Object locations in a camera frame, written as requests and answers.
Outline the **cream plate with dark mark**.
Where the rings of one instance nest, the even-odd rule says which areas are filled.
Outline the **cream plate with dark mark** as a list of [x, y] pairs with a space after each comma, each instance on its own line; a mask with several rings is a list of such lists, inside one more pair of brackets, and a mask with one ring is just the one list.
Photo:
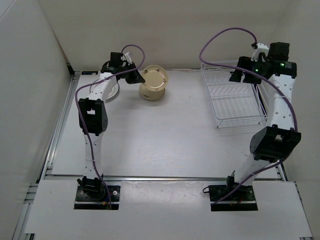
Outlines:
[[141, 84], [139, 86], [139, 91], [138, 92], [146, 100], [157, 101], [160, 98], [162, 98], [162, 96], [165, 93], [165, 89], [163, 88], [161, 90], [152, 91], [152, 90], [147, 89], [144, 84]]

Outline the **cream plate with red seal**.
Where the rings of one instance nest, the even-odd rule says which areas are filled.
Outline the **cream plate with red seal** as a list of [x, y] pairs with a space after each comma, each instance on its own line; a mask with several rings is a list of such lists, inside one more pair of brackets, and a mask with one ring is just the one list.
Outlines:
[[166, 70], [158, 65], [149, 65], [142, 71], [144, 83], [142, 85], [149, 91], [158, 92], [165, 89], [169, 77]]

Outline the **white green-rimmed plate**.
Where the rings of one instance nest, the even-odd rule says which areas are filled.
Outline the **white green-rimmed plate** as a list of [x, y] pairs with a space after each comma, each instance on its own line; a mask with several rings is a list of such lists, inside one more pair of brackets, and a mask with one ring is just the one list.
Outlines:
[[89, 94], [90, 100], [101, 100], [104, 103], [111, 101], [120, 91], [117, 80], [109, 79], [98, 84]]

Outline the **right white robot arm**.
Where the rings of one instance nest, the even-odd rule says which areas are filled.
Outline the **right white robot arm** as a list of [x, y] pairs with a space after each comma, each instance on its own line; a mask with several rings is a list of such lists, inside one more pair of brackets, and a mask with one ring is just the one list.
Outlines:
[[271, 86], [267, 91], [266, 126], [251, 138], [246, 161], [227, 177], [224, 193], [230, 200], [242, 195], [242, 186], [245, 189], [252, 186], [259, 173], [273, 168], [277, 161], [284, 161], [301, 140], [291, 104], [297, 65], [289, 61], [289, 43], [274, 42], [270, 46], [255, 43], [253, 46], [252, 57], [240, 57], [237, 67], [255, 73], [246, 74], [244, 82], [259, 84], [257, 75], [260, 75]]

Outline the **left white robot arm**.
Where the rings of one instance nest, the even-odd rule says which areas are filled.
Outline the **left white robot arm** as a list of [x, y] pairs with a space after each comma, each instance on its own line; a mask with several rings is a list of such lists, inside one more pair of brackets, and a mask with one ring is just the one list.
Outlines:
[[83, 178], [77, 181], [82, 191], [93, 200], [100, 200], [108, 194], [103, 174], [99, 174], [102, 139], [109, 123], [105, 102], [120, 79], [128, 84], [145, 82], [129, 52], [112, 52], [110, 60], [102, 65], [98, 80], [80, 87], [81, 90], [90, 87], [89, 95], [85, 98], [75, 96], [79, 126], [85, 140], [85, 170]]

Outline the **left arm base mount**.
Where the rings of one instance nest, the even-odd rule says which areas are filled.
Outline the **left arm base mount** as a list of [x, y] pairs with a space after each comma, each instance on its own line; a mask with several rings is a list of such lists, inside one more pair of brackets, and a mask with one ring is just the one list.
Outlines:
[[104, 186], [102, 186], [100, 192], [89, 192], [78, 185], [73, 208], [75, 210], [118, 210], [120, 206], [121, 186], [109, 185], [108, 190], [111, 201]]

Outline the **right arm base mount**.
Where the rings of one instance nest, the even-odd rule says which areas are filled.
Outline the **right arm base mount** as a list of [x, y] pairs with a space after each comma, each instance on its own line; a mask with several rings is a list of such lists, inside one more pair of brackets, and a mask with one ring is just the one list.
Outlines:
[[252, 186], [240, 187], [224, 200], [217, 202], [231, 191], [226, 185], [209, 185], [202, 192], [209, 194], [212, 212], [247, 212], [257, 211], [258, 205]]

